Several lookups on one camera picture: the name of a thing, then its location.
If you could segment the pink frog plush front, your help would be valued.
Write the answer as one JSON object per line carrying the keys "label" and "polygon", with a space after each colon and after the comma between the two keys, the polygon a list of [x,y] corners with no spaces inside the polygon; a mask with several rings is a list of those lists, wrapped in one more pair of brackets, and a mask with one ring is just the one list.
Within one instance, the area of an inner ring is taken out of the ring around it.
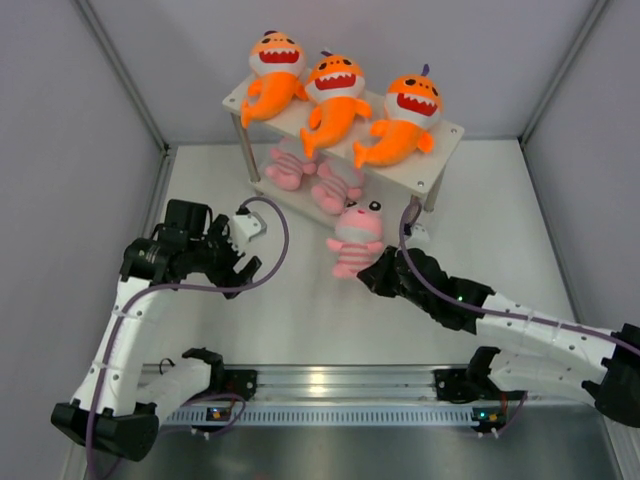
{"label": "pink frog plush front", "polygon": [[355,278],[360,271],[372,266],[385,248],[382,204],[350,201],[336,222],[334,235],[326,240],[326,246],[337,255],[332,268],[336,278]]}

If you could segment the pink striped plush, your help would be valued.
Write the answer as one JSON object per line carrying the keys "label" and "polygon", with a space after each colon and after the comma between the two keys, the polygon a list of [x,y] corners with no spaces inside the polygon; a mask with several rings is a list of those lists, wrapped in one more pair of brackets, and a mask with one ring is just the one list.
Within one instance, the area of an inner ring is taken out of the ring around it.
{"label": "pink striped plush", "polygon": [[319,182],[311,188],[316,205],[329,215],[340,215],[349,202],[360,199],[364,173],[351,164],[329,158],[317,169]]}

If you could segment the large orange shark plush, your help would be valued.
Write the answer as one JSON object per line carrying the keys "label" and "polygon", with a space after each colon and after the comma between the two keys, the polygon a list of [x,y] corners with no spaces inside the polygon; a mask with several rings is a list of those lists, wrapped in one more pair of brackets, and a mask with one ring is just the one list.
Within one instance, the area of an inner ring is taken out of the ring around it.
{"label": "large orange shark plush", "polygon": [[434,149],[430,129],[440,120],[443,102],[429,74],[430,65],[426,63],[419,74],[403,75],[391,82],[384,95],[384,117],[369,129],[379,141],[370,146],[353,143],[356,168],[390,167],[416,150],[428,154]]}

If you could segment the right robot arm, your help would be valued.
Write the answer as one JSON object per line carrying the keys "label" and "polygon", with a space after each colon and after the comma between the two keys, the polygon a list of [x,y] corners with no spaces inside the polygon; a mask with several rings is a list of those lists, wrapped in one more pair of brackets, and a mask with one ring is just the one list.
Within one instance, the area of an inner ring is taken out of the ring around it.
{"label": "right robot arm", "polygon": [[475,395],[560,396],[638,427],[637,326],[611,331],[546,318],[488,285],[448,275],[418,248],[388,247],[357,278],[375,295],[402,298],[442,327],[475,336],[480,345],[465,371]]}

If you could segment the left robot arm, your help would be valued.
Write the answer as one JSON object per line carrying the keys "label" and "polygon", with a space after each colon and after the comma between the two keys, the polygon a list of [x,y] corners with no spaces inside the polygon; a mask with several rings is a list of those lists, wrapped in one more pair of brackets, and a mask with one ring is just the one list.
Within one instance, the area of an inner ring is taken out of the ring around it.
{"label": "left robot arm", "polygon": [[189,275],[205,275],[227,299],[252,283],[260,259],[237,265],[266,229],[245,206],[227,216],[205,204],[170,200],[153,233],[125,249],[99,348],[71,399],[55,405],[52,424],[90,451],[140,461],[174,411],[199,395],[219,397],[229,385],[220,354],[192,347],[164,377],[142,387],[144,358],[172,294]]}

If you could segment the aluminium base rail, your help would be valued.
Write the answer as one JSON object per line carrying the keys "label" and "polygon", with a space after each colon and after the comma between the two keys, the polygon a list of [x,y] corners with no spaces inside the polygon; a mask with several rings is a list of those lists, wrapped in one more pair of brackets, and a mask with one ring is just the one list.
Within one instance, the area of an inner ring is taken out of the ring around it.
{"label": "aluminium base rail", "polygon": [[621,400],[630,385],[629,376],[612,365],[597,382],[585,379],[569,367],[542,361],[509,358],[488,366],[253,366],[226,365],[221,391],[247,399],[270,401],[371,399],[453,404],[477,401],[519,400],[525,392],[533,397],[565,398],[595,405]]}

